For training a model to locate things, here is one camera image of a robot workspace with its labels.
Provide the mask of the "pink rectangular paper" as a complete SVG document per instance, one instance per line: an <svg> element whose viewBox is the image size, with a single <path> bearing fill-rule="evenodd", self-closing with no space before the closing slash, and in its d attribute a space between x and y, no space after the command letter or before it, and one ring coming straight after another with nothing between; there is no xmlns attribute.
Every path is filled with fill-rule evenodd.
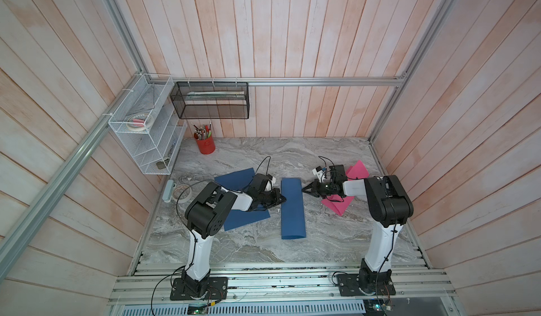
<svg viewBox="0 0 541 316"><path fill-rule="evenodd" d="M362 161L358 161L354 166L351 166L345 174L353 179L365 179L369 177L369 172L366 169ZM354 200L354 196L346 196L344 198L339 195L332 195L328 198L325 198L321 203L331 209L334 213L339 216L343 216L349 205Z"/></svg>

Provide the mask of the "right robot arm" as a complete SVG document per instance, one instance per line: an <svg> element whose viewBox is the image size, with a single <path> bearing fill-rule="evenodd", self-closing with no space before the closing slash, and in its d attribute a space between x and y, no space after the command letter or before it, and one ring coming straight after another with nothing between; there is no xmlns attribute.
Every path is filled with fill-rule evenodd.
<svg viewBox="0 0 541 316"><path fill-rule="evenodd" d="M369 250L359 270L361 289L375 289L391 282L391 260L398 235L414 214L414 206L402 183L395 175L348 175L343 165L313 170L316 179L302 192L330 202L359 197L365 200L373 218L373 232Z"/></svg>

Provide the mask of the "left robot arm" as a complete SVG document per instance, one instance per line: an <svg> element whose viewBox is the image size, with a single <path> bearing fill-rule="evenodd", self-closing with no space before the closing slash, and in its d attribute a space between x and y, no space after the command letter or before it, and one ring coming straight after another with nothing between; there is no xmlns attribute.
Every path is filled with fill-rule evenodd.
<svg viewBox="0 0 541 316"><path fill-rule="evenodd" d="M192 253L183 270L182 280L191 290L199 293L208 286L212 243L231 211L265 211L286 202L275 183L276 178L261 173L255 174L243 191L210 182L190 203L185 210L185 218L190 230Z"/></svg>

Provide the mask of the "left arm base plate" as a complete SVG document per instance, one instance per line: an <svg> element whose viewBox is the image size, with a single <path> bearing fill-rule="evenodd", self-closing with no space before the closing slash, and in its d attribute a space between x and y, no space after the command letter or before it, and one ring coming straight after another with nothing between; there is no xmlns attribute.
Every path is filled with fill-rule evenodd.
<svg viewBox="0 0 541 316"><path fill-rule="evenodd" d="M216 300L227 298L228 278L210 277L194 281L190 277L176 278L173 280L173 288L170 292L170 300Z"/></svg>

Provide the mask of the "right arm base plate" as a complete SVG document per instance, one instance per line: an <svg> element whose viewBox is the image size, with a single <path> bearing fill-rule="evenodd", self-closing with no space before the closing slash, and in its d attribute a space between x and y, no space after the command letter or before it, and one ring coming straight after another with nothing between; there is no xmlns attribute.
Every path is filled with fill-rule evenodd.
<svg viewBox="0 0 541 316"><path fill-rule="evenodd" d="M396 289L391 280L392 271L370 274L335 275L336 285L342 297L352 296L394 296Z"/></svg>

